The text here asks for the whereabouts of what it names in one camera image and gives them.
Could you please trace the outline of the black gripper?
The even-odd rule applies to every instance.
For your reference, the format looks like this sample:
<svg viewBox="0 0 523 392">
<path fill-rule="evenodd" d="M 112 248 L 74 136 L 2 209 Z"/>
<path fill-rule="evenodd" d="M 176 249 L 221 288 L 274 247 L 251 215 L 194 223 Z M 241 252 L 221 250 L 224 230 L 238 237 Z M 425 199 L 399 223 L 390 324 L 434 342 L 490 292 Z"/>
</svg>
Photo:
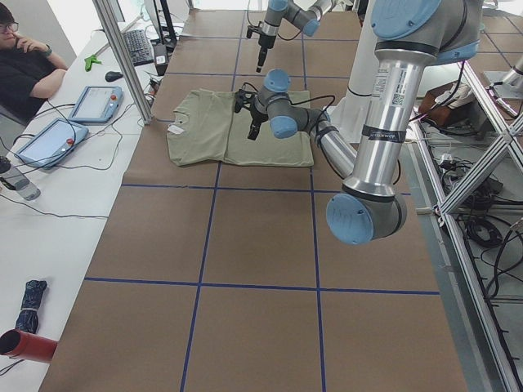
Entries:
<svg viewBox="0 0 523 392">
<path fill-rule="evenodd" d="M 260 126 L 268 120 L 268 115 L 263 107 L 259 108 L 256 104 L 251 104 L 249 111 L 252 122 L 248 131 L 248 139 L 256 140 L 260 132 Z"/>
<path fill-rule="evenodd" d="M 268 50 L 272 49 L 275 45 L 275 37 L 273 35 L 261 34 L 258 39 L 260 45 L 260 51 L 258 53 L 256 72 L 260 73 L 266 62 Z"/>
</svg>

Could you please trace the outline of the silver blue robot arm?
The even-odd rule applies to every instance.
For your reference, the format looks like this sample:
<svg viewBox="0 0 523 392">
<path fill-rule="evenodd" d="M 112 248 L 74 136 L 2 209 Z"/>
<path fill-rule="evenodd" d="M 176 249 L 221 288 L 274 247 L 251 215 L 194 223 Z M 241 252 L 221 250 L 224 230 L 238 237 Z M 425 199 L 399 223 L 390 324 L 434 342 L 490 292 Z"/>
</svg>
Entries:
<svg viewBox="0 0 523 392">
<path fill-rule="evenodd" d="M 259 35 L 258 44 L 260 51 L 256 72 L 260 73 L 262 71 L 268 51 L 275 45 L 283 20 L 288 21 L 300 33 L 304 33 L 307 37 L 312 37 L 319 28 L 322 18 L 334 9 L 338 3 L 339 1 L 334 0 L 318 0 L 305 10 L 291 0 L 270 0 L 265 19 L 259 22 L 258 25 L 250 24 L 248 26 L 248 38 L 251 38 L 254 33 Z"/>
<path fill-rule="evenodd" d="M 256 139 L 263 123 L 273 135 L 289 138 L 303 131 L 320 147 L 342 177 L 342 191 L 327 206 L 332 234 L 349 245 L 385 238 L 405 223 L 405 201 L 393 175 L 422 74 L 426 67 L 472 58 L 479 46 L 479 1 L 377 1 L 370 3 L 364 27 L 377 42 L 367 82 L 369 108 L 357 147 L 345 141 L 325 110 L 291 101 L 289 76 L 272 69 L 255 92 L 239 91 L 235 108 L 246 109 Z"/>
</svg>

